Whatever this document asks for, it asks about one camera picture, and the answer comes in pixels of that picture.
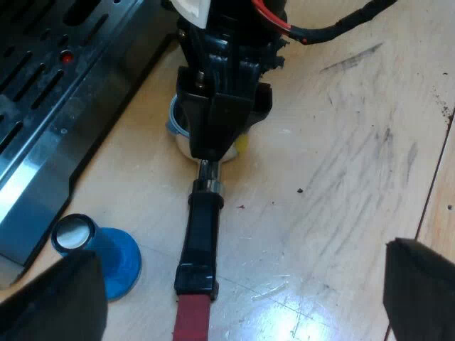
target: black cable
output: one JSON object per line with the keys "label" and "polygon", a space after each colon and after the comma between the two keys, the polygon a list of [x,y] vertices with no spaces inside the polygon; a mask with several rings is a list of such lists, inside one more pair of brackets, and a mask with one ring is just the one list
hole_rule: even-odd
{"label": "black cable", "polygon": [[325,28],[307,29],[291,26],[289,37],[300,41],[304,45],[324,43],[372,20],[395,2],[397,0],[372,0],[363,8],[342,18],[335,25]]}

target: wooden table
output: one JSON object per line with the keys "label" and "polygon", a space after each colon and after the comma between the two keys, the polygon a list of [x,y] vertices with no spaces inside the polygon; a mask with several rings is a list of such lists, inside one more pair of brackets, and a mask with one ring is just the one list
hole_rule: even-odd
{"label": "wooden table", "polygon": [[[364,4],[290,1],[288,14],[319,27]],[[274,88],[269,118],[251,130],[248,150],[223,166],[210,340],[382,341],[385,243],[418,236],[455,260],[455,209],[447,208],[455,207],[452,131],[430,191],[454,108],[454,12],[451,0],[399,0],[331,43],[283,49],[285,68],[264,77]],[[124,229],[141,248],[141,277],[109,305],[105,340],[172,338],[173,278],[196,164],[164,124],[184,64],[172,45],[66,212]],[[47,243],[0,299],[59,258]]]}

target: black plastic component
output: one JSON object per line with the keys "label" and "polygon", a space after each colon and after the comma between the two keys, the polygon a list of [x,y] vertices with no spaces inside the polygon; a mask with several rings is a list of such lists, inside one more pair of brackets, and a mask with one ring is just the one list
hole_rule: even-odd
{"label": "black plastic component", "polygon": [[161,7],[163,7],[167,11],[177,12],[171,0],[161,0]]}
{"label": "black plastic component", "polygon": [[0,305],[0,341],[100,341],[107,301],[94,252],[74,251]]}
{"label": "black plastic component", "polygon": [[383,299],[397,341],[455,340],[455,265],[425,245],[387,245]]}
{"label": "black plastic component", "polygon": [[177,295],[206,294],[215,300],[218,226],[224,201],[216,193],[195,192],[188,202],[190,215],[174,288]]}
{"label": "black plastic component", "polygon": [[[268,1],[283,16],[285,3]],[[191,155],[219,161],[241,133],[272,109],[272,88],[259,79],[283,66],[277,52],[287,42],[265,27],[245,0],[213,0],[205,30],[183,18],[178,28],[188,61],[178,73],[178,106],[189,123]]]}

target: white plastic part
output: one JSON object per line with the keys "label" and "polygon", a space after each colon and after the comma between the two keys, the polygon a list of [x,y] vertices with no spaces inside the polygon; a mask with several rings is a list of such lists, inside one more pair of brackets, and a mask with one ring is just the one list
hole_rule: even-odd
{"label": "white plastic part", "polygon": [[176,10],[186,20],[199,28],[207,26],[211,0],[171,0]]}

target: stainless steel tray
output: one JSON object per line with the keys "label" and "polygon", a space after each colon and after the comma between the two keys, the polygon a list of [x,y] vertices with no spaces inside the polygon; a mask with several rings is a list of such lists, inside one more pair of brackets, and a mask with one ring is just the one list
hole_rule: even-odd
{"label": "stainless steel tray", "polygon": [[159,0],[0,2],[0,288],[175,31]]}

